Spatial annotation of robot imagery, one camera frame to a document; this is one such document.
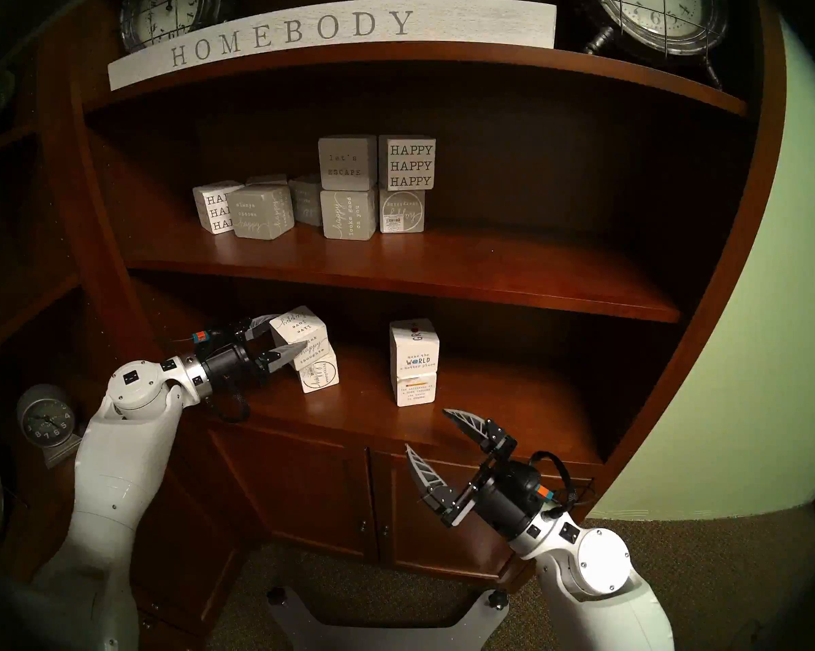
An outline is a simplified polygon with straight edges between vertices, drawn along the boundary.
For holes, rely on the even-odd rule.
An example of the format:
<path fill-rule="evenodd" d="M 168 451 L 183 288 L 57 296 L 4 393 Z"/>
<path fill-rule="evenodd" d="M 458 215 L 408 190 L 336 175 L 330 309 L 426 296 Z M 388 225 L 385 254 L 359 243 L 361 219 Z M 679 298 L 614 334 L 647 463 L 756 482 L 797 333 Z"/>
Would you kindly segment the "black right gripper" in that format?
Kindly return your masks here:
<path fill-rule="evenodd" d="M 511 457 L 517 447 L 517 441 L 491 419 L 457 409 L 443 409 L 443 413 L 488 457 Z M 410 476 L 422 501 L 440 515 L 447 527 L 456 526 L 462 516 L 474 511 L 500 536 L 515 539 L 548 504 L 548 488 L 535 465 L 540 451 L 523 461 L 488 460 L 467 485 L 467 502 L 456 504 L 457 490 L 410 445 L 406 443 L 405 447 Z"/>

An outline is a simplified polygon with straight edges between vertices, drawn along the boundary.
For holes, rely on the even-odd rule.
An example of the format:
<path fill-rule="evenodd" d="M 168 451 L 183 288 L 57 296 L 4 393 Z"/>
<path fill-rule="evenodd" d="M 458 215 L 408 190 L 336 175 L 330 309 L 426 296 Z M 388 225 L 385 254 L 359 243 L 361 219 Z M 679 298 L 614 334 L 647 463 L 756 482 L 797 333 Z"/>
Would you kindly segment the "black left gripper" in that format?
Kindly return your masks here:
<path fill-rule="evenodd" d="M 252 340 L 270 330 L 270 323 L 280 314 L 244 318 L 235 322 L 235 333 L 206 333 L 201 341 L 201 365 L 213 389 L 224 389 L 227 379 L 238 383 L 245 376 L 262 384 L 269 372 L 288 366 L 308 343 L 278 346 L 267 352 L 249 348 Z"/>

